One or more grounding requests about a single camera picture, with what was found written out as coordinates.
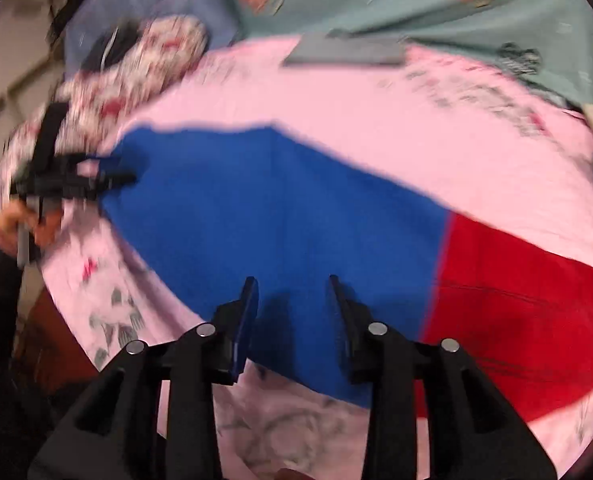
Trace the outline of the left hand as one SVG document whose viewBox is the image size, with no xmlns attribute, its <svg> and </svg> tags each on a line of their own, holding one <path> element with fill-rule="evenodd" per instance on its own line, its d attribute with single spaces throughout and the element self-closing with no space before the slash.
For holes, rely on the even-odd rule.
<svg viewBox="0 0 593 480">
<path fill-rule="evenodd" d="M 0 210 L 0 249 L 10 257 L 18 250 L 19 227 L 28 229 L 39 248 L 46 248 L 57 238 L 64 211 L 59 208 L 47 212 L 42 219 L 20 200 L 10 202 Z"/>
</svg>

